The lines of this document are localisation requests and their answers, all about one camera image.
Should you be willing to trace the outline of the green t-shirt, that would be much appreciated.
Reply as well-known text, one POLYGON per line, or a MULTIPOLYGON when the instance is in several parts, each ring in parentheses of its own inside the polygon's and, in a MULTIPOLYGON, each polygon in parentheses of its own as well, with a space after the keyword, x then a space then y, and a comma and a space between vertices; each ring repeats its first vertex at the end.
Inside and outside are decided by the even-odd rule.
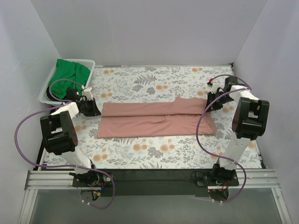
POLYGON ((53 82, 63 79, 55 83, 51 92, 59 99, 66 99, 66 91, 68 89, 77 89, 79 90, 79 85, 71 82, 74 81, 80 85, 85 85, 90 74, 90 70, 79 63, 66 61, 64 59, 57 59, 56 62, 56 72, 54 76, 48 83, 48 87, 52 85, 53 82))

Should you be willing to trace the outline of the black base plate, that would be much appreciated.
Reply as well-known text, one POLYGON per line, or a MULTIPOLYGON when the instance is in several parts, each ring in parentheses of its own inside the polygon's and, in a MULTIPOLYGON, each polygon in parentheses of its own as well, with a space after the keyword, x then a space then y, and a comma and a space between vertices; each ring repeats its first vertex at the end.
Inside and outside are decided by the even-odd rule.
POLYGON ((238 186, 236 171, 220 169, 106 169, 71 173, 73 187, 95 190, 101 197, 115 196, 206 196, 209 186, 227 192, 238 186))

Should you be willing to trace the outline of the floral table mat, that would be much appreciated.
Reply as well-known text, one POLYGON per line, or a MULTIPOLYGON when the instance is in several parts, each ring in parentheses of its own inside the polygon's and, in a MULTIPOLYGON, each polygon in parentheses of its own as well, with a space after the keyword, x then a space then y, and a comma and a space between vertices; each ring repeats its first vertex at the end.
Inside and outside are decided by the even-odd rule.
MULTIPOLYGON (((105 102, 171 102, 176 97, 206 98, 209 79, 223 85, 233 74, 229 66, 216 67, 100 67, 90 86, 98 108, 105 102)), ((215 135, 145 138, 97 137, 100 117, 79 115, 73 123, 78 148, 96 167, 104 168, 211 168, 231 138, 236 103, 212 113, 215 135)))

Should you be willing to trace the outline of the pink t-shirt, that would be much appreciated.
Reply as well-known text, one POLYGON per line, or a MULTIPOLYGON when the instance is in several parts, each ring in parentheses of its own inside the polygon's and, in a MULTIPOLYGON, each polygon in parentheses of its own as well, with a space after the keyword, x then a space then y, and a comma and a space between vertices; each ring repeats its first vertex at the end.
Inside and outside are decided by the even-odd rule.
POLYGON ((172 102, 104 103, 98 138, 215 135, 202 98, 176 97, 172 102))

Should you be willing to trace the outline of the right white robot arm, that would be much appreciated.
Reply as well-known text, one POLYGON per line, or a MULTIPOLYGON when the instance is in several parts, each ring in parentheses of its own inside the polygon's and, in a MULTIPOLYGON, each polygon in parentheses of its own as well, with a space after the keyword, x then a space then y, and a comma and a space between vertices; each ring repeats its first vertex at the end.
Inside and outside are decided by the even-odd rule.
POLYGON ((207 94, 204 112, 213 112, 223 108, 225 103, 236 102, 237 107, 232 120, 232 136, 224 155, 219 155, 212 169, 203 174, 205 185, 229 185, 237 182, 237 162, 249 144, 262 136, 266 129, 270 103, 251 93, 251 87, 240 78, 225 75, 224 87, 213 83, 207 85, 211 91, 207 94))

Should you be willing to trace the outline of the aluminium frame rail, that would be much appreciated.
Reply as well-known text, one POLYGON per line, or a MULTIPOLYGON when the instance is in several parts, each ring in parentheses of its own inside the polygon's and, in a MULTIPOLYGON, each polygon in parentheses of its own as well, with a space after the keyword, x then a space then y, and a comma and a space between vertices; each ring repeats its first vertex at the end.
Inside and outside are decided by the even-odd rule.
MULTIPOLYGON (((246 185, 249 189, 271 189, 282 223, 290 224, 291 219, 286 208, 281 186, 273 169, 246 169, 246 185)), ((36 189, 75 189, 73 177, 68 170, 28 171, 25 190, 36 189)))

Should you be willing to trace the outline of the black garment in basket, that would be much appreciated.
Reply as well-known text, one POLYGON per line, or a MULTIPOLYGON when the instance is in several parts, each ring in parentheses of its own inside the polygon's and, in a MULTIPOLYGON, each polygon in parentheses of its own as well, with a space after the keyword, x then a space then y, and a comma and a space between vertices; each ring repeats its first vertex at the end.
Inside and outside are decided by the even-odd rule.
POLYGON ((47 94, 47 97, 52 100, 52 101, 60 101, 59 98, 57 98, 51 91, 50 91, 50 87, 47 87, 46 89, 46 94, 47 94))

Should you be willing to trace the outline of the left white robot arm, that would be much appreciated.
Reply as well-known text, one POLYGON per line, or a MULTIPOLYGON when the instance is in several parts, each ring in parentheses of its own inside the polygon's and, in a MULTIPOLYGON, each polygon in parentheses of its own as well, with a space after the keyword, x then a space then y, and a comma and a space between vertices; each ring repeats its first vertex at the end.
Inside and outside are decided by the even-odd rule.
POLYGON ((94 163, 77 149, 78 137, 72 119, 78 114, 86 117, 100 116, 92 88, 83 90, 82 96, 75 89, 67 91, 71 98, 70 103, 63 103, 62 106, 49 116, 40 118, 43 143, 48 153, 61 156, 68 164, 74 165, 74 172, 70 173, 79 182, 90 187, 96 186, 100 181, 94 163))

